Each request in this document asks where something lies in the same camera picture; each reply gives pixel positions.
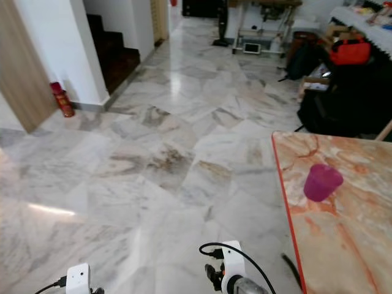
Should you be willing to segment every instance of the cable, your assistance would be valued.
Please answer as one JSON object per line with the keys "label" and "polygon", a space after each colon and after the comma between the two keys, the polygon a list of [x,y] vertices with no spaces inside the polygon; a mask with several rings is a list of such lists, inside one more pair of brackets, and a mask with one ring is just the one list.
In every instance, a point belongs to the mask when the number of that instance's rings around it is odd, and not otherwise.
{"label": "cable", "polygon": [[253,266],[260,272],[260,274],[262,274],[262,276],[263,276],[264,280],[266,281],[266,283],[267,283],[269,289],[271,290],[272,294],[276,294],[275,289],[272,286],[272,284],[271,284],[270,280],[268,279],[267,275],[264,273],[264,271],[261,269],[261,267],[259,267],[259,265],[253,259],[251,259],[247,254],[245,254],[244,252],[242,252],[241,250],[238,250],[237,248],[235,248],[233,246],[230,246],[230,245],[227,245],[227,244],[223,244],[223,243],[217,243],[217,242],[203,244],[203,245],[201,245],[199,247],[198,250],[199,250],[199,252],[201,254],[204,254],[204,255],[207,255],[207,256],[214,256],[214,253],[212,253],[212,252],[205,252],[205,251],[203,251],[203,249],[205,247],[210,247],[210,246],[221,246],[221,247],[229,248],[229,249],[234,250],[235,252],[241,254],[246,259],[248,259],[249,262],[251,264],[253,264]]}
{"label": "cable", "polygon": [[46,287],[42,288],[42,289],[39,290],[38,292],[35,292],[35,294],[42,293],[43,291],[46,291],[46,290],[48,290],[48,289],[50,289],[50,288],[52,288],[52,287],[57,287],[57,286],[58,286],[58,287],[60,287],[60,288],[63,288],[63,287],[66,286],[66,284],[67,284],[67,276],[63,276],[63,277],[61,277],[60,279],[58,279],[57,282],[54,282],[54,283],[51,284],[51,285],[47,285]]}

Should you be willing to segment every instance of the red bag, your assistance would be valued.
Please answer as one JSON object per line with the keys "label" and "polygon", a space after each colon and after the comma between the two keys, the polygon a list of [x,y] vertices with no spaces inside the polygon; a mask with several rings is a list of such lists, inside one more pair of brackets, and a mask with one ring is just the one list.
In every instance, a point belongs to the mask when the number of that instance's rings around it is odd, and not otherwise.
{"label": "red bag", "polygon": [[330,58],[337,66],[362,65],[368,63],[372,45],[363,38],[340,40],[332,46]]}

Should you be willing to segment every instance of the black bag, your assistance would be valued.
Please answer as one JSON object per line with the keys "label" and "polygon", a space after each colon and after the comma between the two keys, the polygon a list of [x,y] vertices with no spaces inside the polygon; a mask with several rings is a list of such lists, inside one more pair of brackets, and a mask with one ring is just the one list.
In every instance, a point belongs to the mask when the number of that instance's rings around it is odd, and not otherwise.
{"label": "black bag", "polygon": [[287,78],[297,80],[309,75],[320,64],[317,50],[308,43],[304,44],[295,53],[287,67]]}

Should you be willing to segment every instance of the marble table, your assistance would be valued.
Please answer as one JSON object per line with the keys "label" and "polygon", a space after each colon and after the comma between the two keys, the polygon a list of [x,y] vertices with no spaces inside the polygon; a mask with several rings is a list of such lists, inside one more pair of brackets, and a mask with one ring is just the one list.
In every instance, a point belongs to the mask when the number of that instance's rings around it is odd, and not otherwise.
{"label": "marble table", "polygon": [[[273,145],[303,292],[392,292],[392,144],[275,132]],[[343,185],[308,200],[312,165],[338,169]]]}

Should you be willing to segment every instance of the white wall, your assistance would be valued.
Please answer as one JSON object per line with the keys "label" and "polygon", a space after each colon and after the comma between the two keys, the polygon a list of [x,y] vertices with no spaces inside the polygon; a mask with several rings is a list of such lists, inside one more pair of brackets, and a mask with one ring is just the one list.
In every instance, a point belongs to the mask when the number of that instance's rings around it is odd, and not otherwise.
{"label": "white wall", "polygon": [[108,98],[81,0],[15,0],[51,81],[71,100],[102,105]]}
{"label": "white wall", "polygon": [[13,110],[0,92],[0,127],[12,130],[25,130]]}
{"label": "white wall", "polygon": [[138,49],[144,61],[154,50],[149,0],[83,0],[86,12],[102,16],[106,31],[121,32],[127,48]]}
{"label": "white wall", "polygon": [[[317,18],[317,21],[321,23],[322,30],[326,30],[330,21],[330,13],[336,6],[341,6],[344,0],[303,0],[303,4],[296,10],[296,15]],[[248,6],[246,10],[243,28],[251,29],[253,25],[257,26],[257,29],[262,27],[262,16],[260,15],[260,7]],[[238,19],[238,8],[229,8],[228,15],[228,28],[226,32],[226,38],[235,38],[236,25]],[[279,21],[267,21],[264,25],[264,29],[277,29]]]}

